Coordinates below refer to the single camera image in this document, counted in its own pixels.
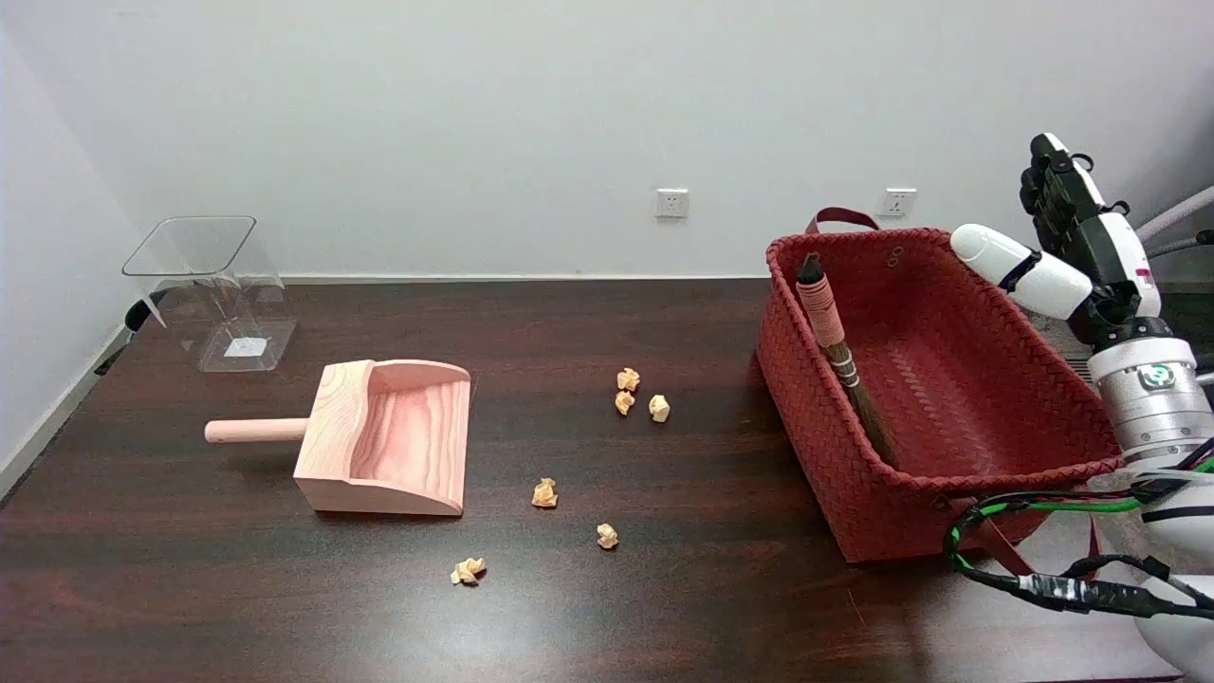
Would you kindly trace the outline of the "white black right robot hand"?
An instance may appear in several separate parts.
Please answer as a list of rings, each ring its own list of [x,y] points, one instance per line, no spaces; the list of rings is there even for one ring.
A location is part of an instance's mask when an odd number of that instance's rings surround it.
[[[1066,321],[1093,351],[1170,337],[1148,255],[1127,220],[1128,204],[1106,203],[1093,167],[1090,156],[1068,150],[1057,136],[1036,135],[1019,198],[1039,246],[983,224],[961,224],[951,247],[1020,307]]]

